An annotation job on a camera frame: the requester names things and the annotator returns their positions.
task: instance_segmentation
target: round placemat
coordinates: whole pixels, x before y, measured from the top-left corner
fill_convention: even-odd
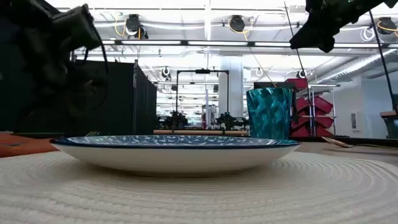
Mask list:
[[[49,152],[0,159],[0,223],[397,223],[397,174],[293,152],[238,174],[138,177]]]

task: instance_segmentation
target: blue patterned plate rim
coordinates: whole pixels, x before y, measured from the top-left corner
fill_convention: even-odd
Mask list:
[[[56,138],[50,142],[65,146],[128,149],[265,149],[300,145],[293,140],[179,135],[89,136]]]

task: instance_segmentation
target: wire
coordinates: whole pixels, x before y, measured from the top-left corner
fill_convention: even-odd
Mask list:
[[[129,36],[134,36],[134,35],[136,35],[137,34],[137,31],[135,31],[135,32],[130,32],[129,31],[129,29],[125,29],[125,31],[126,31],[126,33],[129,35]]]
[[[369,15],[371,16],[372,25],[373,25],[373,30],[374,30],[374,33],[376,34],[377,45],[379,46],[380,58],[381,58],[381,61],[383,62],[384,72],[386,73],[387,84],[388,84],[388,90],[389,90],[389,92],[390,92],[392,107],[393,107],[393,110],[398,114],[398,107],[397,107],[396,101],[395,101],[395,99],[394,99],[394,94],[392,93],[390,75],[388,74],[388,69],[387,69],[387,65],[386,65],[386,60],[384,59],[383,50],[381,49],[381,43],[380,43],[380,40],[379,40],[379,34],[377,33],[376,23],[374,22],[373,14],[372,14],[372,11],[370,11],[370,10],[369,10]]]
[[[389,28],[382,27],[382,26],[380,26],[380,23],[382,23],[382,22],[379,21],[379,22],[377,23],[377,26],[378,26],[379,28],[382,28],[382,29],[388,30],[388,31],[398,31],[398,29],[389,29]]]
[[[115,19],[114,19],[114,30],[116,31],[116,33],[117,33],[119,36],[124,36],[124,33],[125,33],[125,31],[126,31],[126,22],[127,22],[127,19],[124,20],[123,33],[121,34],[121,33],[119,33],[118,28],[116,27],[117,24],[118,24],[118,17],[119,17],[119,16],[115,16]]]
[[[88,48],[86,48],[85,58],[83,59],[83,64],[86,63],[87,58],[88,58]]]
[[[104,28],[104,27],[113,27],[113,26],[123,26],[125,22],[116,22],[116,23],[101,23],[101,24],[95,24],[95,27],[97,28]],[[195,29],[204,29],[205,26],[165,26],[165,25],[159,25],[159,24],[151,24],[151,23],[146,23],[142,22],[141,23],[144,26],[147,27],[152,27],[152,28],[158,28],[158,29],[170,29],[170,30],[195,30]],[[220,27],[223,26],[222,24],[214,24],[211,25],[212,27]],[[252,26],[251,30],[259,30],[259,31],[272,31],[272,30],[284,30],[284,29],[289,29],[290,26],[272,26],[272,27],[255,27]],[[361,30],[364,28],[368,28],[366,26],[361,26],[361,27],[346,27],[346,28],[341,28],[340,31],[352,31],[352,30]]]
[[[101,44],[102,55],[104,57],[105,73],[108,78],[108,80],[106,81],[106,84],[104,85],[104,98],[99,105],[96,105],[92,108],[92,110],[95,110],[95,109],[103,106],[106,103],[106,100],[108,99],[108,88],[109,88],[109,83],[111,81],[111,73],[109,71],[109,63],[108,63],[108,58],[106,56],[106,49],[105,49],[104,43],[101,40],[100,33],[98,33],[98,30],[95,29],[94,24],[90,23],[90,25],[91,25],[91,28],[94,30],[94,33],[97,36],[98,40],[101,42],[100,44]]]
[[[267,74],[267,72],[264,71],[264,69],[262,68],[260,62],[258,61],[257,57],[254,55],[254,52],[251,50],[251,47],[249,47],[251,54],[253,55],[254,59],[256,59],[257,64],[259,64],[259,67],[262,69],[262,72],[264,74],[266,74],[266,77],[269,79],[269,81],[272,83],[272,85],[277,88],[277,86],[275,85],[275,83],[271,80],[271,78],[269,77],[269,75]]]
[[[285,10],[286,10],[287,20],[289,21],[290,31],[291,31],[291,33],[292,33],[292,37],[294,37],[294,32],[293,32],[293,28],[292,28],[292,23],[291,23],[291,21],[290,21],[289,11],[287,10],[286,1],[284,1],[284,4],[285,4]],[[302,61],[301,61],[301,57],[300,57],[299,50],[296,49],[296,52],[297,52],[297,57],[298,57],[298,60],[299,60],[299,62],[300,62],[300,66],[301,66],[302,72],[305,74],[305,70],[304,70],[303,63],[302,63]],[[307,79],[307,76],[306,76],[306,75],[304,75],[304,78],[305,78],[305,81],[307,82],[308,103],[309,103],[309,105],[311,106],[311,105],[312,105],[312,101],[311,101],[311,96],[310,96],[310,88],[309,88],[309,86],[308,86],[308,79]],[[312,121],[311,124],[312,124],[312,126],[313,126],[313,127],[311,127],[311,128],[314,128],[314,130],[315,130],[315,117],[312,116],[310,119],[311,119],[311,121]]]
[[[231,19],[228,19],[228,26],[229,26],[229,28],[230,28],[233,32],[235,32],[235,33],[237,33],[237,34],[247,34],[248,32],[252,31],[252,28],[253,28],[253,21],[251,21],[251,26],[250,26],[250,28],[249,28],[248,30],[242,31],[242,32],[238,32],[238,31],[232,29],[232,27],[231,27]]]
[[[371,36],[370,36],[370,37],[368,37],[368,35],[366,34],[367,32],[370,32],[370,33],[371,33]],[[368,27],[366,27],[366,28],[364,28],[364,29],[359,33],[359,36],[361,37],[361,39],[362,39],[363,41],[369,42],[369,41],[372,41],[373,38],[374,38],[376,35],[374,34],[373,29],[369,30]]]

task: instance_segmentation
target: plate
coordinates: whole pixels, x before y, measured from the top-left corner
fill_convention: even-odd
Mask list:
[[[300,144],[227,136],[90,136],[57,138],[59,150],[90,164],[145,173],[211,173],[279,159]]]

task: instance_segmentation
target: textured drinking glass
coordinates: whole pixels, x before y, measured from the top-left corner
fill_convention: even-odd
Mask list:
[[[260,88],[246,93],[252,138],[288,139],[293,90]]]

